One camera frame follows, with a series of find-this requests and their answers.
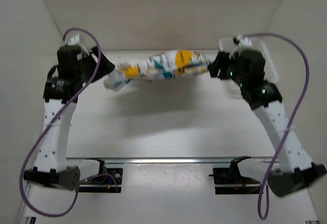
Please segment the white printed shorts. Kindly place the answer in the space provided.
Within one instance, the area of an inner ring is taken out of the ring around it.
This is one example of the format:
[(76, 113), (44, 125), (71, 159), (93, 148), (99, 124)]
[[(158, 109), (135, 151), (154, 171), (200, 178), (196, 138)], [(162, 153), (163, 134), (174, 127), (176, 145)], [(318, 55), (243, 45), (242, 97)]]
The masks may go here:
[(104, 79), (106, 89), (118, 92), (133, 80), (157, 81), (195, 77), (208, 72), (212, 61), (188, 49), (170, 50), (134, 63), (118, 63)]

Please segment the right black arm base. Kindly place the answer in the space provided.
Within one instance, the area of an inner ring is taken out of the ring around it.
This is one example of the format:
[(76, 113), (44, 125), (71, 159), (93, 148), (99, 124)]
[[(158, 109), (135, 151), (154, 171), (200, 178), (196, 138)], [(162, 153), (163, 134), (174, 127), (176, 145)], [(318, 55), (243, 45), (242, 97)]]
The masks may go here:
[(250, 156), (230, 161), (227, 167), (214, 167), (208, 175), (214, 179), (216, 195), (259, 194), (266, 167)]

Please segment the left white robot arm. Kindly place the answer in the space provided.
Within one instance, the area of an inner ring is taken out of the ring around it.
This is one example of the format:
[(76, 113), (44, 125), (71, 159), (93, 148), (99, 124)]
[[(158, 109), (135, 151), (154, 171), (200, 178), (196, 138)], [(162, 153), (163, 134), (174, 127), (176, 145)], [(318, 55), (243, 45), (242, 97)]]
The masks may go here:
[(73, 191), (82, 179), (81, 169), (68, 166), (66, 152), (78, 96), (88, 82), (109, 74), (115, 65), (97, 46), (84, 52), (78, 44), (61, 46), (57, 59), (57, 65), (47, 74), (43, 92), (44, 136), (33, 167), (24, 170), (22, 177), (39, 186)]

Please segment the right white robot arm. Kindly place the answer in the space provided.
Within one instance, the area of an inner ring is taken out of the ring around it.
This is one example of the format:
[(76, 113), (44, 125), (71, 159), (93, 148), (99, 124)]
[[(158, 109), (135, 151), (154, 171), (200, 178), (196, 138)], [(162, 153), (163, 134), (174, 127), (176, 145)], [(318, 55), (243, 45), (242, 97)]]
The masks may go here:
[(279, 162), (279, 169), (268, 176), (268, 185), (276, 196), (284, 197), (321, 179), (326, 175), (326, 167), (314, 163), (290, 129), (282, 95), (275, 84), (265, 79), (264, 67), (261, 52), (246, 49), (233, 57), (219, 51), (208, 70), (212, 78), (234, 81), (262, 123)]

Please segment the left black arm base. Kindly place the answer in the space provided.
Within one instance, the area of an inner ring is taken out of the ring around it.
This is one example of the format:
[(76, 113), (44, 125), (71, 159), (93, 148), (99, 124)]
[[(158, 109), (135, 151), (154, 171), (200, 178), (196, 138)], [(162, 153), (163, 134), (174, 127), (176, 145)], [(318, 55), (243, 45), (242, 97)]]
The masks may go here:
[(83, 180), (80, 193), (121, 193), (123, 182), (123, 165), (101, 161), (97, 177)]

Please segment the white plastic mesh basket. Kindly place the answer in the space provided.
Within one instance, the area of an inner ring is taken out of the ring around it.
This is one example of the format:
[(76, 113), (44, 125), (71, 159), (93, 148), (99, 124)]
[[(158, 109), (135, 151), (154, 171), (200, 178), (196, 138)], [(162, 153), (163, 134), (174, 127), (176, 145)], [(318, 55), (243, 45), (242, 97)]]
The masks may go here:
[(245, 47), (259, 51), (265, 59), (265, 79), (276, 84), (279, 81), (276, 68), (272, 62), (271, 56), (265, 43), (259, 37), (226, 37), (219, 40), (219, 48), (221, 51), (234, 54), (236, 51), (243, 50)]

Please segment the aluminium rail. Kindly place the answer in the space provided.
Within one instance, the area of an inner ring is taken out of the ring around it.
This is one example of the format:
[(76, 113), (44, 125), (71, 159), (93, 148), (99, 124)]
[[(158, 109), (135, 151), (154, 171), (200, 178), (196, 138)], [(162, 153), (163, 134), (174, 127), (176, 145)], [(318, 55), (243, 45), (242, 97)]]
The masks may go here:
[(236, 157), (107, 157), (96, 158), (109, 164), (177, 164), (177, 163), (229, 163)]

